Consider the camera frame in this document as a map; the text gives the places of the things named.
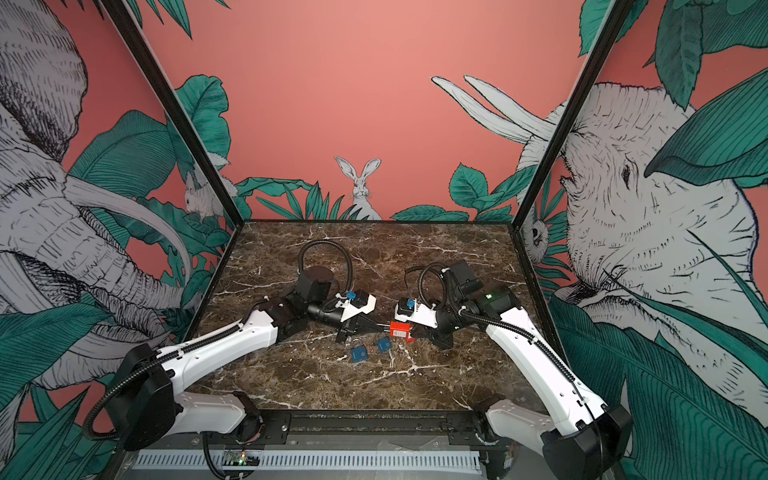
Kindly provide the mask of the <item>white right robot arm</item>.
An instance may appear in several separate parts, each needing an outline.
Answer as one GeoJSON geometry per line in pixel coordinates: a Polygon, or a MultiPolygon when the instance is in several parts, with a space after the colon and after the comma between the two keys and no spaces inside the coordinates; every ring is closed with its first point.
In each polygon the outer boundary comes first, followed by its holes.
{"type": "Polygon", "coordinates": [[[430,341],[453,345],[456,331],[475,325],[513,361],[533,387],[546,412],[538,414],[510,400],[492,403],[484,416],[498,437],[537,452],[558,479],[600,479],[623,456],[633,419],[622,405],[609,405],[571,370],[539,332],[507,286],[484,293],[465,261],[433,262],[420,274],[435,275],[443,298],[430,303],[421,294],[413,321],[430,341]]]}

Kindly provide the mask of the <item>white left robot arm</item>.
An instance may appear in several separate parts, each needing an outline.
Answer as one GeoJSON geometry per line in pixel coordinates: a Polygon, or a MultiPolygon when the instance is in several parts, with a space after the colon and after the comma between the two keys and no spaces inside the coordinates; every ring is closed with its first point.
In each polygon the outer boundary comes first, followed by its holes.
{"type": "Polygon", "coordinates": [[[269,348],[318,322],[336,339],[379,333],[372,318],[376,298],[364,290],[329,295],[332,273],[311,267],[281,296],[258,301],[230,325],[174,347],[140,345],[129,352],[108,388],[106,411],[119,446],[141,450],[181,433],[218,433],[247,444],[264,431],[260,410],[243,392],[194,394],[202,377],[257,350],[269,348]]]}

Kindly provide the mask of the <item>red padlock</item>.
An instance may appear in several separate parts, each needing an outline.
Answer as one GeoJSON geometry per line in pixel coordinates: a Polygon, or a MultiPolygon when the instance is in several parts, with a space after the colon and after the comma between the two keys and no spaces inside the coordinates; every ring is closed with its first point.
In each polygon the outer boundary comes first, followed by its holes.
{"type": "Polygon", "coordinates": [[[389,324],[389,333],[392,338],[403,339],[407,343],[415,341],[412,336],[412,325],[409,323],[393,321],[389,324]]]}

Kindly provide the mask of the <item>blue padlock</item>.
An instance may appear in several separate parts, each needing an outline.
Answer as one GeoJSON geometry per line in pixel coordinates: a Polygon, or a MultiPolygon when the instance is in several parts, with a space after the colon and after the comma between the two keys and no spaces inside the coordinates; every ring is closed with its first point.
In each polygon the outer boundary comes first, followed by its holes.
{"type": "Polygon", "coordinates": [[[360,363],[369,358],[369,353],[364,345],[353,347],[350,350],[350,358],[353,363],[360,363]]]}
{"type": "Polygon", "coordinates": [[[386,353],[392,349],[392,342],[388,337],[379,338],[376,346],[381,353],[386,353]]]}

